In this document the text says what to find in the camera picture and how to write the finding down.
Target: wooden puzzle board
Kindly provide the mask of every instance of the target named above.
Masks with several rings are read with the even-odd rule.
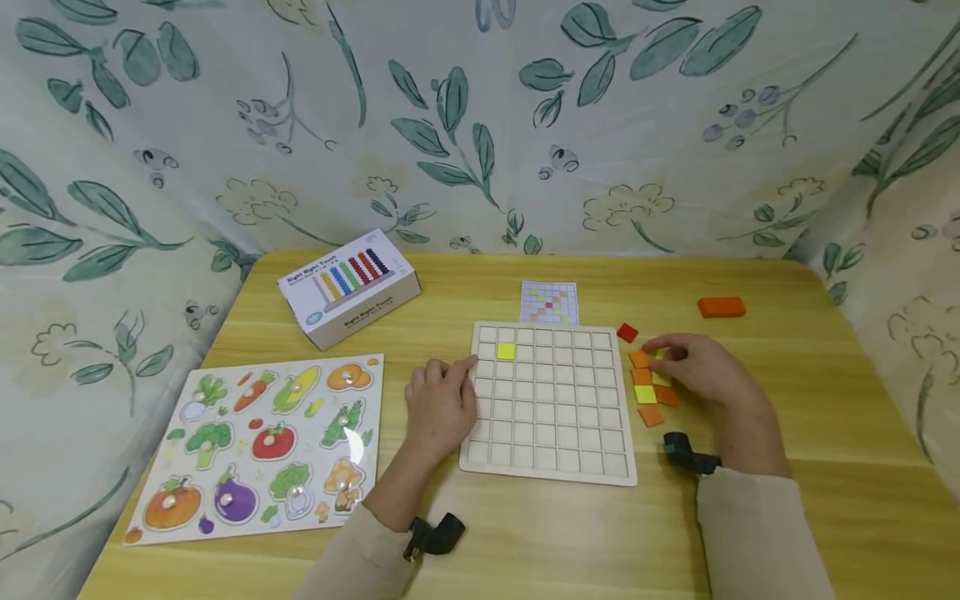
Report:
[[[481,321],[472,351],[478,419],[462,470],[636,485],[613,329]]]
[[[376,479],[383,354],[191,372],[127,545],[339,527]]]

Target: hand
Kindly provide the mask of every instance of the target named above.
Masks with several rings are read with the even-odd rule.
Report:
[[[660,348],[668,348],[664,360],[650,361],[650,369],[677,379],[697,396],[727,408],[768,401],[740,361],[708,336],[668,333],[643,345],[648,353]]]
[[[475,355],[453,365],[432,359],[417,367],[403,390],[407,438],[403,448],[434,468],[460,445],[477,420],[477,399],[468,371]]]

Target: beige sleeve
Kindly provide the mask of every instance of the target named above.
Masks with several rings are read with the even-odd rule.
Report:
[[[396,533],[362,503],[310,567],[294,600],[394,600],[413,565],[403,559],[410,532]]]
[[[715,600],[835,597],[794,480],[718,468],[700,479],[697,518]]]

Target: toy box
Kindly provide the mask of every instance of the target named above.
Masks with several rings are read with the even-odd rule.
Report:
[[[380,229],[277,280],[303,333],[326,350],[420,293],[413,267]]]

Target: orange wooden block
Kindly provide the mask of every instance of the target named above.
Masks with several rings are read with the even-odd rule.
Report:
[[[677,392],[673,388],[665,385],[655,385],[654,394],[657,395],[657,402],[660,404],[674,407],[680,406],[680,402],[677,399]]]
[[[697,306],[704,319],[742,317],[747,314],[747,307],[739,296],[700,298],[697,300]]]
[[[653,374],[649,369],[634,369],[630,371],[630,375],[634,378],[634,385],[654,384]]]
[[[656,404],[643,404],[636,411],[640,413],[640,418],[643,419],[647,427],[653,427],[663,422],[663,414]]]
[[[650,366],[650,357],[643,350],[637,350],[630,353],[630,362],[634,363],[634,369],[645,369]]]

